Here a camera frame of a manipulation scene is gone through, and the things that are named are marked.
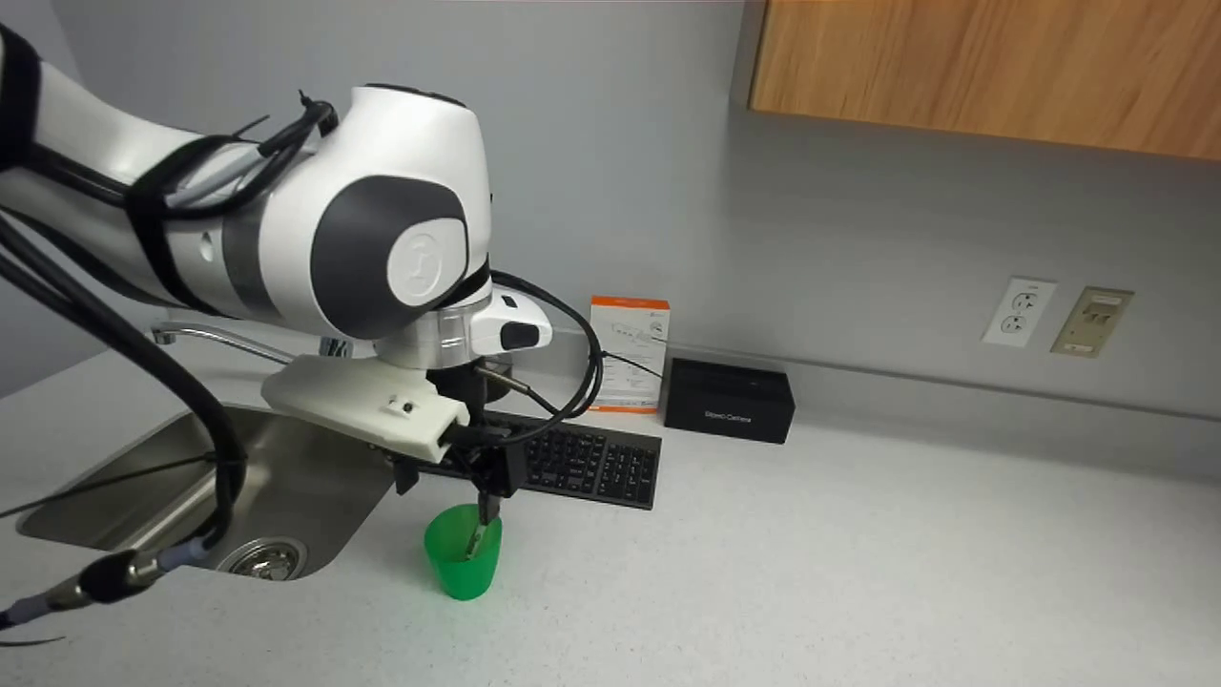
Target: wooden cabinet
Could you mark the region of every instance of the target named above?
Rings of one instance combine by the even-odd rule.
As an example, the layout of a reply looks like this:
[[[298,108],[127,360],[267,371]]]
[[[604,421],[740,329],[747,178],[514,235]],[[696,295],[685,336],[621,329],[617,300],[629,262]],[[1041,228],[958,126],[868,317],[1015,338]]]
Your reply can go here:
[[[753,108],[1221,159],[1221,0],[771,0]]]

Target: black remote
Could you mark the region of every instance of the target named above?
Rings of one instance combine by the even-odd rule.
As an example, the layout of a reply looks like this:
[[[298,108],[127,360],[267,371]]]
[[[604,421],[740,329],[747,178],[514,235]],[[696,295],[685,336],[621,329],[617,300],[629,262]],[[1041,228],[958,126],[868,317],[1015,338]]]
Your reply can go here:
[[[529,431],[546,421],[485,411],[489,422],[509,431]],[[523,441],[529,492],[552,492],[573,501],[598,501],[654,513],[657,495],[657,435],[604,431],[559,422]]]

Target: green plastic cup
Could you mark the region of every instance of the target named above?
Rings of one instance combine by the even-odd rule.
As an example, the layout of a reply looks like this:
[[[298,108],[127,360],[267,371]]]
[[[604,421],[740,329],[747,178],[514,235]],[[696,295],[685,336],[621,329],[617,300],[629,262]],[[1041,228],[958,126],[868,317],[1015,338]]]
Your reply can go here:
[[[476,600],[492,586],[503,523],[489,523],[485,534],[476,527],[482,509],[463,504],[436,514],[425,532],[425,555],[450,600]]]

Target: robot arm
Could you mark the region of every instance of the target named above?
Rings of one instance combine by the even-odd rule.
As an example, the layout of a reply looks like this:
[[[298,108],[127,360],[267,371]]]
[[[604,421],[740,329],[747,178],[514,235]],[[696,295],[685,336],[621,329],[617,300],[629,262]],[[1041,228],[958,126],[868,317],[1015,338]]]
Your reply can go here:
[[[134,117],[0,33],[7,212],[140,300],[379,342],[379,360],[298,360],[267,383],[271,410],[439,460],[470,415],[425,373],[548,342],[546,312],[489,273],[470,108],[372,84],[313,149],[284,153],[289,131],[237,142]]]

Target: white countertop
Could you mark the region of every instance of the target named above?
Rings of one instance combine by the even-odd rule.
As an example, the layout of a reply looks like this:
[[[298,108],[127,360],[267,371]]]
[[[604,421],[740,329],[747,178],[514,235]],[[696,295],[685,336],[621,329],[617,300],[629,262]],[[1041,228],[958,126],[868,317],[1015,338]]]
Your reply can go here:
[[[176,342],[227,402],[256,364]],[[178,403],[116,355],[0,402],[0,509],[63,490]],[[0,682],[863,682],[1219,687],[1221,492],[803,415],[788,446],[663,431],[657,513],[518,492],[496,586],[436,590],[425,523],[384,495],[318,577],[176,571],[46,618]],[[0,523],[0,603],[96,555]]]

